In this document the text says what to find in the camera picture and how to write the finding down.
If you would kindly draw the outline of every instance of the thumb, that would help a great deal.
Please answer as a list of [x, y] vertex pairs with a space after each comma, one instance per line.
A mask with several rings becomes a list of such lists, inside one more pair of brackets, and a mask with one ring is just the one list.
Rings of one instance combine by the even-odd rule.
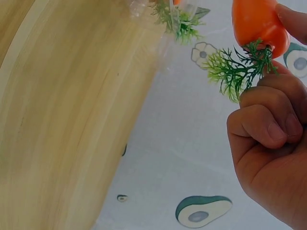
[[307, 45], [307, 13], [296, 12], [282, 4], [277, 4], [276, 13], [289, 34]]

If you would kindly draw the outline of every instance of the wood grain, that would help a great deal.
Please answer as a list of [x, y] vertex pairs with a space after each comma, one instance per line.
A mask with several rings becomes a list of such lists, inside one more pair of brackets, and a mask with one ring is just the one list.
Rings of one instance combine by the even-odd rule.
[[89, 230], [163, 28], [134, 24], [121, 0], [0, 6], [0, 230]]

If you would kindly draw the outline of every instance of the hand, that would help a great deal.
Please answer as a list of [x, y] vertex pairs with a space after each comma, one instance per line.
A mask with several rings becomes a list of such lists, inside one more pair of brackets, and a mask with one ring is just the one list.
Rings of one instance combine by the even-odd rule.
[[[289, 33], [307, 45], [307, 14], [276, 11]], [[227, 121], [237, 177], [256, 202], [295, 230], [307, 230], [307, 90], [278, 62], [241, 95]]]

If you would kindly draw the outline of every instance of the avocado print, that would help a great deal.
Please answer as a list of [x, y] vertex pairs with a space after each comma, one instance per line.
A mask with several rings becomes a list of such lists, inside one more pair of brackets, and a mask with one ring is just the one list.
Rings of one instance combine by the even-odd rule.
[[124, 202], [126, 202], [126, 201], [128, 200], [128, 197], [127, 197], [126, 195], [118, 195], [118, 196], [117, 196], [117, 200], [118, 200], [119, 202], [124, 203]]
[[177, 206], [176, 219], [187, 228], [201, 228], [223, 216], [231, 207], [232, 201], [224, 196], [190, 196]]
[[127, 145], [125, 146], [124, 152], [122, 153], [121, 156], [122, 156], [122, 157], [125, 156], [126, 152], [127, 152]]
[[283, 59], [287, 68], [295, 76], [298, 78], [307, 76], [307, 48], [292, 42]]

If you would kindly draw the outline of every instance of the artificial greenery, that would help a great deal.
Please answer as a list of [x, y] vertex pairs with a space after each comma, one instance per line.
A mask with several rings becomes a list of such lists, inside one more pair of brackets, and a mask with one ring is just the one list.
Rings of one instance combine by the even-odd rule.
[[220, 83], [220, 92], [229, 97], [232, 102], [238, 103], [244, 90], [252, 87], [256, 76], [263, 78], [263, 70], [274, 71], [277, 68], [272, 63], [271, 47], [259, 49], [261, 39], [243, 46], [246, 55], [240, 54], [236, 48], [235, 54], [239, 61], [232, 58], [230, 49], [221, 49], [207, 57], [205, 69], [208, 70], [208, 78]]
[[153, 8], [152, 15], [157, 16], [157, 24], [166, 24], [166, 33], [175, 33], [176, 41], [180, 41], [182, 44], [188, 44], [193, 38], [197, 40], [203, 38], [199, 34], [199, 31], [195, 29], [195, 26], [204, 25], [201, 22], [201, 18], [205, 16], [210, 10], [199, 8], [196, 14], [190, 19], [190, 15], [175, 7], [175, 11], [178, 13], [178, 28], [174, 28], [171, 16], [171, 10], [169, 4], [164, 0], [156, 0], [152, 3]]

